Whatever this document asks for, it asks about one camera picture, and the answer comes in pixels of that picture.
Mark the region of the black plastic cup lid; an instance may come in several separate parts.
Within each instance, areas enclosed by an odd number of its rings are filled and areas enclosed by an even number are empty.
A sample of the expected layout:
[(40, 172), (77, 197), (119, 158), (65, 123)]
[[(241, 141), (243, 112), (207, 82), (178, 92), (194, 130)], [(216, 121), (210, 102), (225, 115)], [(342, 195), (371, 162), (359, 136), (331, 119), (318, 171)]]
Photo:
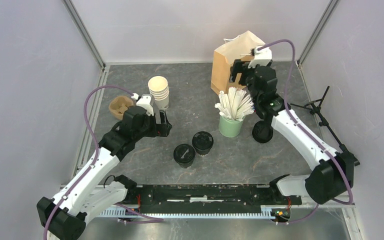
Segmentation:
[(213, 136), (207, 131), (199, 131), (192, 138), (192, 144), (209, 144), (214, 143)]
[(173, 151), (173, 158), (184, 158), (186, 156), (196, 157), (195, 149), (190, 144), (180, 144)]

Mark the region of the stack of white paper cups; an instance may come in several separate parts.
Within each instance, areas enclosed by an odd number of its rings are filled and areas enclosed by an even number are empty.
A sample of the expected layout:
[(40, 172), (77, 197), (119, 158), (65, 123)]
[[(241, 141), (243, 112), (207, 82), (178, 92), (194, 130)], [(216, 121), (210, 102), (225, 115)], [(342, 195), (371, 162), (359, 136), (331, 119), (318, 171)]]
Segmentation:
[(169, 107), (168, 80), (163, 76), (154, 76), (149, 79), (147, 86), (158, 109), (165, 111)]

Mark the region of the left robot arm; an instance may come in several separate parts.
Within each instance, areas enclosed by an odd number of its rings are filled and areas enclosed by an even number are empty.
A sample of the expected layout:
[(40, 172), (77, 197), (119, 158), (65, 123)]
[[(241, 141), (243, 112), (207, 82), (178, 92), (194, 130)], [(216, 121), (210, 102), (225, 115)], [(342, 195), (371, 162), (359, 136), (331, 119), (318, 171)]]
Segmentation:
[(137, 190), (116, 181), (94, 196), (100, 180), (136, 146), (142, 138), (167, 137), (172, 129), (166, 112), (159, 111), (160, 123), (141, 106), (130, 107), (98, 143), (98, 148), (80, 172), (53, 197), (42, 197), (36, 204), (43, 238), (48, 233), (60, 240), (77, 240), (87, 224), (111, 205), (133, 203)]

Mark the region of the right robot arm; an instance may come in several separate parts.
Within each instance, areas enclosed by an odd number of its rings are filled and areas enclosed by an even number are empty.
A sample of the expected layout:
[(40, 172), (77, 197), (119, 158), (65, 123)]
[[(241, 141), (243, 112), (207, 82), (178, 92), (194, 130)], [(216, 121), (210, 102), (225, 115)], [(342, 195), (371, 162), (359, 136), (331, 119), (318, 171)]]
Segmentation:
[(306, 160), (308, 175), (283, 175), (269, 189), (269, 199), (282, 204), (289, 196), (307, 196), (322, 205), (337, 201), (337, 196), (348, 193), (348, 204), (353, 203), (354, 168), (359, 161), (349, 151), (340, 151), (324, 143), (311, 131), (277, 94), (278, 79), (269, 65), (251, 66), (250, 61), (237, 59), (230, 69), (230, 82), (240, 74), (239, 85), (249, 90), (254, 110), (260, 118), (252, 130), (259, 143), (269, 142), (277, 131), (284, 136)]

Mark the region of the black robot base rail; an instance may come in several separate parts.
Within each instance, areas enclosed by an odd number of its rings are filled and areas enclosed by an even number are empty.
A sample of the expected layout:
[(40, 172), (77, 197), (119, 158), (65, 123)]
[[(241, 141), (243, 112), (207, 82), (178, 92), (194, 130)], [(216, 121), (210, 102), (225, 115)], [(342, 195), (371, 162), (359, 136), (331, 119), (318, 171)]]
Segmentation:
[(262, 206), (301, 205), (269, 184), (144, 184), (132, 187), (121, 204), (142, 214), (257, 214)]

